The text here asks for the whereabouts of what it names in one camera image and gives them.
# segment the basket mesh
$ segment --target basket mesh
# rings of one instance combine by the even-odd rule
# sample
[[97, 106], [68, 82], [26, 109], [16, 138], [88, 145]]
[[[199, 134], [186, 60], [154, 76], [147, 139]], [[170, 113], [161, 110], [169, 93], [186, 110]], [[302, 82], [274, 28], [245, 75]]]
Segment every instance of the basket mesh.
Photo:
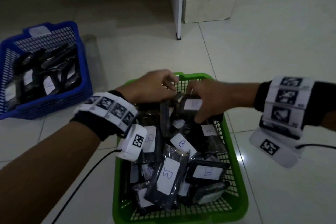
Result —
[[[178, 83], [176, 83], [175, 86], [177, 88], [177, 92], [181, 91], [185, 93], [188, 82], [189, 81], [186, 80], [186, 81], [179, 81]], [[221, 129], [220, 123], [218, 121], [215, 121], [214, 126], [216, 127], [221, 139], [223, 140], [222, 129]], [[218, 154], [218, 157], [221, 162], [230, 163], [228, 154], [221, 153], [221, 154]], [[239, 197], [231, 167], [226, 171], [224, 179], [230, 182], [230, 186], [227, 188], [226, 192], [236, 197]], [[179, 209], [172, 210], [170, 212], [161, 210], [161, 211], [151, 212], [143, 216], [141, 216], [140, 213], [137, 210], [135, 210], [130, 220], [137, 221], [137, 220], [146, 220], [146, 219], [167, 218], [167, 217], [181, 216], [181, 215], [182, 216], [183, 215], [193, 215], [193, 214], [200, 214], [200, 213], [225, 212], [225, 211], [232, 210], [232, 207], [229, 205], [227, 201], [225, 201], [223, 197], [221, 197], [220, 199], [214, 202], [210, 202], [204, 205], [193, 205], [191, 207], [186, 207], [185, 205], [181, 203], [179, 203], [178, 205], [179, 205]]]

